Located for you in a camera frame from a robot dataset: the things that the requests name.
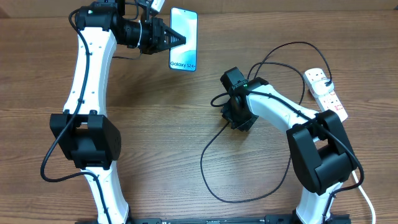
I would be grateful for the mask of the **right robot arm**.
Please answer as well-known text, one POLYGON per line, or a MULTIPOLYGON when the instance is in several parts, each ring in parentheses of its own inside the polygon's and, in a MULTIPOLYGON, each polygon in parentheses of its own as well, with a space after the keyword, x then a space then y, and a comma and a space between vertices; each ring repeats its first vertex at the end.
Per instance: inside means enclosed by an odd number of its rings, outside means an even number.
POLYGON ((334 215, 330 207, 345 190, 352 171, 360 167, 339 116, 317 112, 279 94, 262 78, 246 79, 234 67, 220 78, 229 95, 222 117, 233 129, 248 131, 258 118, 287 136, 294 172, 303 186, 291 214, 266 215, 266 223, 351 223, 349 215, 334 215))

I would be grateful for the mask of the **blue Samsung smartphone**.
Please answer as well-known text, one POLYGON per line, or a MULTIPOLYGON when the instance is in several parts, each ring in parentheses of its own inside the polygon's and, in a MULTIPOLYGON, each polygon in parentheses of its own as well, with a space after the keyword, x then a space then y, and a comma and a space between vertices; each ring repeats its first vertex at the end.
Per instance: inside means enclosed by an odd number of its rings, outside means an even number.
POLYGON ((173 70, 194 72, 197 69, 198 14, 195 11, 173 7, 170 28, 181 39, 169 51, 169 67, 173 70))

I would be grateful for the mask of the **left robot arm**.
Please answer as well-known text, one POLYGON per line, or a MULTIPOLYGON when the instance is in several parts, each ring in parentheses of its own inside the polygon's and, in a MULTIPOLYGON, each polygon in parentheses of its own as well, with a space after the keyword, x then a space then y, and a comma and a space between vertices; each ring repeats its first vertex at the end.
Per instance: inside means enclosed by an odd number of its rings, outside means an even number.
POLYGON ((97 223, 132 223, 117 172, 121 133, 108 119, 106 90, 116 47, 151 55, 186 42, 158 17, 162 1, 136 1, 142 9, 125 18, 125 1, 94 1, 72 11, 69 23, 78 35, 72 88, 60 114, 50 117, 53 145, 88 181, 98 211, 97 223))

